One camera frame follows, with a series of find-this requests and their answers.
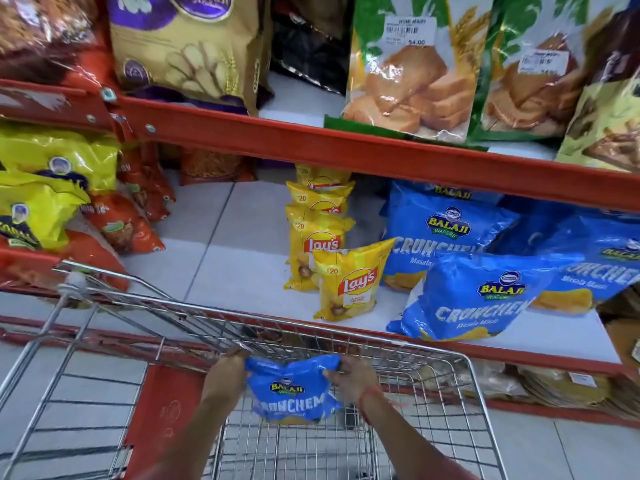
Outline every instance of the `person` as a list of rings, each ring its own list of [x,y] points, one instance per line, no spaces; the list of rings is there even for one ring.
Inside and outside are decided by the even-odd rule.
[[[155,466],[136,480],[197,480],[201,478],[213,443],[244,391],[244,359],[249,353],[233,348],[212,366],[202,400],[174,443]],[[345,401],[357,404],[375,428],[394,466],[398,480],[476,480],[444,456],[414,429],[386,399],[375,369],[363,359],[341,357],[341,371],[323,371],[340,388]]]

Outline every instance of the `red bracelet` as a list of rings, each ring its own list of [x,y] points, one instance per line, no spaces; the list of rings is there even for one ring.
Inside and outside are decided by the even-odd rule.
[[[371,425],[369,418],[367,418],[367,415],[364,414],[364,407],[362,405],[362,403],[364,402],[364,398],[369,394],[379,394],[384,398],[384,400],[387,400],[387,397],[385,396],[385,393],[382,391],[382,388],[379,385],[367,387],[360,395],[360,398],[358,399],[358,411],[360,412],[360,416],[362,416],[362,419],[364,419],[365,423]]]

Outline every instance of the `barcode label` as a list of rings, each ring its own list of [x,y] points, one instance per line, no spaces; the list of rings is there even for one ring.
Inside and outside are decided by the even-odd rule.
[[[518,73],[556,74],[562,76],[566,74],[568,64],[569,52],[536,48],[522,55],[518,64]]]
[[[589,386],[589,387],[598,387],[596,381],[593,380],[593,377],[588,374],[578,374],[577,372],[569,372],[569,377],[576,384],[580,384],[581,386]]]
[[[431,16],[386,15],[382,42],[390,45],[435,45],[436,19]]]

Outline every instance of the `yellow chip bag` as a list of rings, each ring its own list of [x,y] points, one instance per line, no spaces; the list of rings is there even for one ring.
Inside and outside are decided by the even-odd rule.
[[[56,250],[68,244],[66,222],[89,195],[64,180],[0,171],[0,235],[10,245]]]
[[[287,182],[293,204],[302,205],[311,210],[324,210],[332,214],[346,214],[347,198],[356,182],[331,187],[325,191],[311,190],[302,184]]]
[[[14,123],[0,127],[0,162],[6,170],[69,180],[92,193],[116,190],[119,149],[113,136]]]
[[[322,279],[320,311],[314,318],[337,322],[370,312],[395,241],[388,239],[338,252],[314,251],[314,263]]]
[[[344,235],[356,222],[329,212],[305,209],[300,205],[288,205],[287,218],[291,223],[291,279],[284,288],[297,291],[317,289],[320,279],[313,263],[312,251],[343,249]]]
[[[351,172],[335,168],[318,168],[308,165],[296,165],[298,183],[310,189],[346,185],[351,178]]]

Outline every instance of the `shopping cart basket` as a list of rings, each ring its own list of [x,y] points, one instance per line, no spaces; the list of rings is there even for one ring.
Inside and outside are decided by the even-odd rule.
[[[324,322],[189,305],[139,278],[75,262],[61,261],[53,272],[61,277],[59,298],[43,322],[0,319],[3,480],[132,480],[188,421],[203,372],[230,346],[277,362],[327,353],[366,358],[420,434],[478,477],[506,479],[464,355]],[[109,286],[101,279],[109,275],[132,288]],[[83,322],[62,324],[68,313]],[[102,328],[114,326],[96,329],[97,317]],[[133,333],[113,331],[123,324]],[[353,405],[301,426],[261,420],[252,401],[246,392],[221,428],[205,478],[395,478],[379,437]]]

